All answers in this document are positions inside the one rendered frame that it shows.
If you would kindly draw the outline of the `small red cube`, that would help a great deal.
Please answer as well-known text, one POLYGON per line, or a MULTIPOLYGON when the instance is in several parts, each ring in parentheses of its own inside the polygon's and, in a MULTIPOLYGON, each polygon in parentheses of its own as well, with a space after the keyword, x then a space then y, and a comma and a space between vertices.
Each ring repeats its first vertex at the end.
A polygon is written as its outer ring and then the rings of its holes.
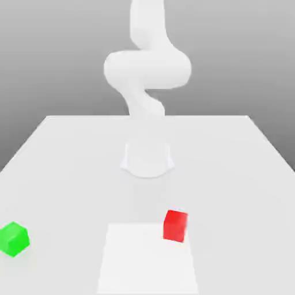
POLYGON ((187 221, 187 213, 168 210, 163 223, 163 238, 183 243, 187 229, 187 221))

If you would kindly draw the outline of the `small green cube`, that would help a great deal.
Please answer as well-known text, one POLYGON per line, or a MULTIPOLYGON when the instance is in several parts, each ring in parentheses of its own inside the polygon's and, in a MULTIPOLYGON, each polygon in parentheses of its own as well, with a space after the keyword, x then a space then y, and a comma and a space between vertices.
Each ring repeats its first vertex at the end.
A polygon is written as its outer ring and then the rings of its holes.
POLYGON ((15 257, 30 245, 28 231, 16 222, 0 229, 0 251, 15 257))

